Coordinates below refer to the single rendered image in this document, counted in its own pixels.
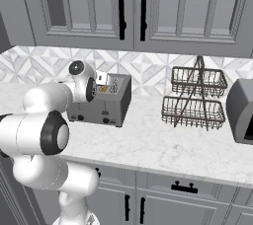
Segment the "grey base cupboard door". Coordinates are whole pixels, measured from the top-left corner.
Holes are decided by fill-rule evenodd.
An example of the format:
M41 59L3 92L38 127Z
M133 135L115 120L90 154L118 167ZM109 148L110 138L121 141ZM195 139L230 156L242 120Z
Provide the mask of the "grey base cupboard door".
M129 199L129 221L125 220L125 194ZM95 193L87 197L90 210L100 225L135 225L135 188L99 183Z
M142 225L222 225L228 204L172 193L139 188L137 191L137 224L140 198L145 197Z

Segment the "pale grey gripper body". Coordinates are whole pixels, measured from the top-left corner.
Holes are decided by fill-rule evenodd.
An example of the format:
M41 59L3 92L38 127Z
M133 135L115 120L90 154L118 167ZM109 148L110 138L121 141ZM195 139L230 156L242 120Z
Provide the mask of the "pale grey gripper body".
M107 90L109 94L116 94L119 90L119 77L113 74L109 74L107 77Z

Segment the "grey drawer front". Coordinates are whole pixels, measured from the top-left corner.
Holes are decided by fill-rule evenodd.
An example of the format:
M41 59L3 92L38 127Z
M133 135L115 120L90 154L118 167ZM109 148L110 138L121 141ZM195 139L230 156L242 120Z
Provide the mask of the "grey drawer front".
M100 170L100 181L102 183L126 187L135 186L135 171L133 170L104 165L96 165L95 168L99 168Z
M186 187L189 185L189 183L193 183L194 187L198 189L198 193L194 194L172 190L171 186L174 185L176 181L179 181L181 186ZM222 203L230 203L236 190L236 187L223 184L203 182L199 180L184 179L179 177L158 175L145 172L136 173L136 186L138 188L148 190L180 194L184 196L218 201Z

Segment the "grey wall cupboard door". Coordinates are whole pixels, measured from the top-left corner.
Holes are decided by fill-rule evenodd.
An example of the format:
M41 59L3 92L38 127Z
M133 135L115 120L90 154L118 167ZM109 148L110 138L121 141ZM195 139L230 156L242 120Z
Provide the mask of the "grey wall cupboard door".
M119 0L25 0L37 45L133 49L133 0L125 0L120 40Z
M253 53L253 0L147 0L145 41L134 0L137 51L245 57Z

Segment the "grey tall side cupboard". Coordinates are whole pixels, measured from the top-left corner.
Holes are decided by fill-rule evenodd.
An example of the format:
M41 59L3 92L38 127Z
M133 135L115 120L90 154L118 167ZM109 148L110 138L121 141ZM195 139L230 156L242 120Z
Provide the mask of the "grey tall side cupboard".
M26 1L0 0L0 53L15 45L35 44Z

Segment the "grey rounded countertop appliance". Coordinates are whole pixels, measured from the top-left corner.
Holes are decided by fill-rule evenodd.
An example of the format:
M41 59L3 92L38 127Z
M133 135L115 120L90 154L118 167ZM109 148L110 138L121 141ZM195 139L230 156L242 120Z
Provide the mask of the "grey rounded countertop appliance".
M253 145L253 79L237 79L225 107L235 142Z

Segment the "grey metal toaster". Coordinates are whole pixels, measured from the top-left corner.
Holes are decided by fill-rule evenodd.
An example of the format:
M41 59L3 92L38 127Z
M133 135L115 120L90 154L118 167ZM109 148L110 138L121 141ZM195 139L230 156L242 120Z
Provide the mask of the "grey metal toaster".
M71 105L67 111L69 121L113 125L115 127L123 126L131 101L131 76L109 74L119 77L118 92L116 94L100 93L99 88L107 85L97 85L97 94L91 103L73 103Z

